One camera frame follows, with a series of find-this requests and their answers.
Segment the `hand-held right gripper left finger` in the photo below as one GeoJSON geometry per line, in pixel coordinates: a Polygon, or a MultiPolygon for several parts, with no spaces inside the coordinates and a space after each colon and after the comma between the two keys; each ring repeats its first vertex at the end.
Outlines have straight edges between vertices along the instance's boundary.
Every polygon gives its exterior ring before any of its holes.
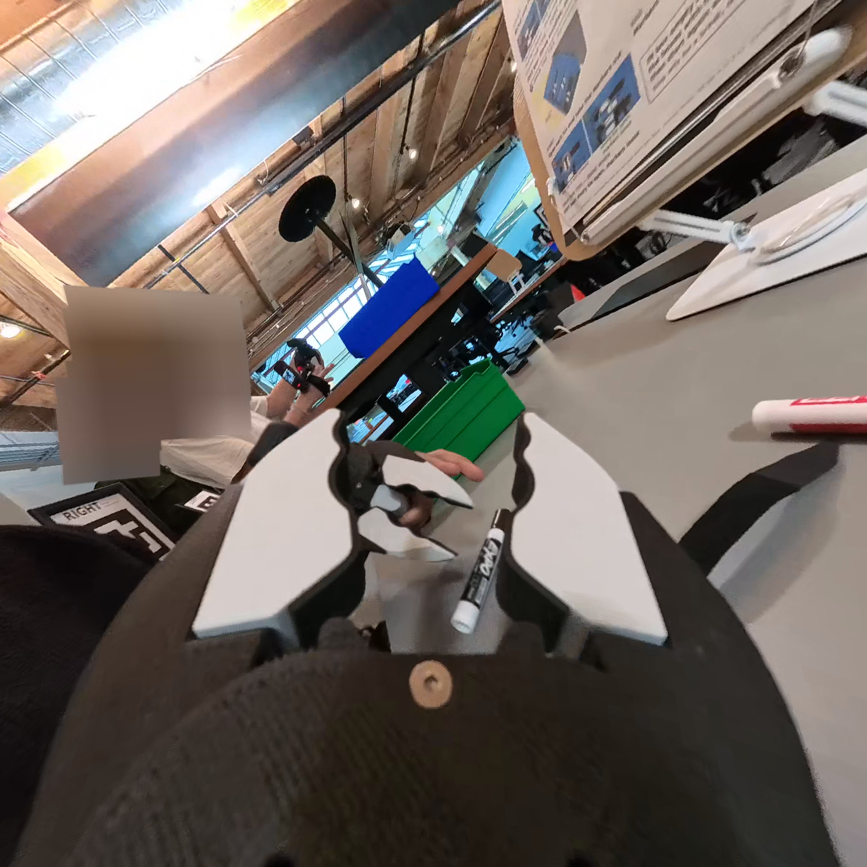
{"type": "Polygon", "coordinates": [[[250,471],[191,624],[196,638],[269,630],[315,641],[358,608],[367,553],[343,491],[348,454],[331,409],[250,471]]]}

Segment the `black dry erase marker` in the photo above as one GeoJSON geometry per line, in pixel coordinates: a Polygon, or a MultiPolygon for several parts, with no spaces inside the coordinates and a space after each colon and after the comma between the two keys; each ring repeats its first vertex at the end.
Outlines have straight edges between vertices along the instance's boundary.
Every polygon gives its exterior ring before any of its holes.
{"type": "Polygon", "coordinates": [[[512,512],[498,509],[480,544],[478,555],[450,620],[451,626],[460,634],[471,634],[479,622],[480,613],[498,573],[506,532],[511,523],[512,512]]]}

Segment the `green plastic bin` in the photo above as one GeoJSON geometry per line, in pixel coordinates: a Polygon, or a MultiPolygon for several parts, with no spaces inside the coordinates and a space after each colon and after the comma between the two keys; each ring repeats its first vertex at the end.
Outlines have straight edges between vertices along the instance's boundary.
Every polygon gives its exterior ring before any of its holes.
{"type": "Polygon", "coordinates": [[[525,409],[499,367],[483,359],[464,367],[392,440],[412,451],[445,450],[475,461],[525,409]]]}

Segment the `wooden edged desk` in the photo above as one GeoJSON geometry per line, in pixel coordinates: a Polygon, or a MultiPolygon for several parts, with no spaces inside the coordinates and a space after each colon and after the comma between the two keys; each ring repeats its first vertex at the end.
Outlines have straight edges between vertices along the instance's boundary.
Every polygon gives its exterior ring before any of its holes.
{"type": "Polygon", "coordinates": [[[323,408],[337,408],[352,414],[365,401],[389,391],[451,326],[455,311],[469,298],[470,290],[476,289],[475,279],[497,251],[495,244],[487,243],[369,359],[337,385],[324,401],[323,408]]]}

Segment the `printed instruction paper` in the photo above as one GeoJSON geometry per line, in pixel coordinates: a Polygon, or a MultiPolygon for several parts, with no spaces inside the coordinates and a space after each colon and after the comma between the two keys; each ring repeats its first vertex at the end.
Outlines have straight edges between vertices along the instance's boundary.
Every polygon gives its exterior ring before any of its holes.
{"type": "Polygon", "coordinates": [[[561,224],[577,225],[808,1],[503,1],[561,224]]]}

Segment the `silver ventilation duct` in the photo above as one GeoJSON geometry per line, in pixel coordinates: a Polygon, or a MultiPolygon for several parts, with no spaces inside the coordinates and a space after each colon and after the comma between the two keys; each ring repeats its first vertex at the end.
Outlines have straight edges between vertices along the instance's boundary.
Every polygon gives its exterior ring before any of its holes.
{"type": "Polygon", "coordinates": [[[73,2],[2,49],[1,168],[135,120],[232,49],[231,2],[73,2]]]}

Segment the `person's left forearm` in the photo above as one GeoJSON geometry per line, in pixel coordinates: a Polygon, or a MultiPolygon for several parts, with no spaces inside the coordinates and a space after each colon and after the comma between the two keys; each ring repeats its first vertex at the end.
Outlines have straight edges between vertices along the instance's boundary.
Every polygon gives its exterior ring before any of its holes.
{"type": "Polygon", "coordinates": [[[297,433],[298,430],[297,425],[284,420],[274,421],[269,424],[248,453],[242,467],[236,472],[232,479],[232,484],[240,483],[268,453],[297,433]]]}

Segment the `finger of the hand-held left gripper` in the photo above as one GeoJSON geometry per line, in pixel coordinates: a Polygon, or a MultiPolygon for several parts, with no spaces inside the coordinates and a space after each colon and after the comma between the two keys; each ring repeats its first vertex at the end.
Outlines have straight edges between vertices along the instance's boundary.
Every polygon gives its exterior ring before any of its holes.
{"type": "Polygon", "coordinates": [[[370,510],[357,519],[360,536],[368,547],[388,556],[419,562],[446,562],[457,553],[435,539],[419,536],[400,526],[382,510],[370,510]]]}
{"type": "Polygon", "coordinates": [[[455,506],[473,508],[471,497],[464,488],[428,461],[386,457],[385,484],[399,491],[417,492],[429,499],[441,499],[455,506]]]}

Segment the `person's black knit clothing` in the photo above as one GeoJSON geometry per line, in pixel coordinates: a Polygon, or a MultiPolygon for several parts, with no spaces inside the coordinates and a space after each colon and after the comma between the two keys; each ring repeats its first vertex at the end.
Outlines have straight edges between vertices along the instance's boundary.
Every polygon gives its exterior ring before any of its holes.
{"type": "Polygon", "coordinates": [[[42,765],[105,630],[154,561],[124,536],[1,527],[1,864],[9,865],[42,765]]]}

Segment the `red dry erase marker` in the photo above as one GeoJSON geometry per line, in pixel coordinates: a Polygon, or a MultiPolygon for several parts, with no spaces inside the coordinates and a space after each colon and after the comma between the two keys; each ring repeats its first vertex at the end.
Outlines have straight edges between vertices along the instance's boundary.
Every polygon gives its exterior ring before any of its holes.
{"type": "Polygon", "coordinates": [[[862,435],[866,396],[761,401],[753,407],[751,420],[764,435],[862,435]]]}

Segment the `person's left hand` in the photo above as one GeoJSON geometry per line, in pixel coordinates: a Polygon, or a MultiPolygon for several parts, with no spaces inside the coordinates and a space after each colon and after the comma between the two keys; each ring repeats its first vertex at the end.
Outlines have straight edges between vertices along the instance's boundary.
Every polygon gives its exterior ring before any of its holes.
{"type": "MultiPolygon", "coordinates": [[[[416,455],[453,479],[462,475],[471,482],[480,483],[485,478],[484,472],[478,466],[460,454],[438,449],[432,452],[416,452],[416,455]]],[[[399,525],[410,531],[423,533],[431,521],[436,501],[436,497],[414,493],[409,499],[408,510],[398,520],[399,525]]]]}

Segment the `framed fiducial tag board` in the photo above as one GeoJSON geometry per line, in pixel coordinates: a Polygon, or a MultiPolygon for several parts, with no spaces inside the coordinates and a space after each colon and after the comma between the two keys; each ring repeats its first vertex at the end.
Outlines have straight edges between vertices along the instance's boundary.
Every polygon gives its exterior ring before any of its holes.
{"type": "Polygon", "coordinates": [[[176,545],[170,528],[122,482],[28,509],[27,514],[42,526],[72,527],[114,543],[133,543],[150,564],[176,545]]]}

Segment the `blue plastic bin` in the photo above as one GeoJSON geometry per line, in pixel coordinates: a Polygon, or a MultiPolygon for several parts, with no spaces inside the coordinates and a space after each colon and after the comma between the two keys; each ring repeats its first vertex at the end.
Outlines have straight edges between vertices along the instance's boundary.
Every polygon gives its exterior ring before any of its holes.
{"type": "Polygon", "coordinates": [[[339,332],[353,358],[366,360],[439,292],[416,258],[402,264],[339,332]]]}

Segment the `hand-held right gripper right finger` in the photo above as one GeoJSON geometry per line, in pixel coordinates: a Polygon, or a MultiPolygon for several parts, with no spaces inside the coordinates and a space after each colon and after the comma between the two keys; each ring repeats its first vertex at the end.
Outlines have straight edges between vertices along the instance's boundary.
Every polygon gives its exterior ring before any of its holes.
{"type": "Polygon", "coordinates": [[[501,609],[544,645],[572,630],[651,645],[668,638],[622,492],[585,450],[535,413],[518,420],[501,609]]]}

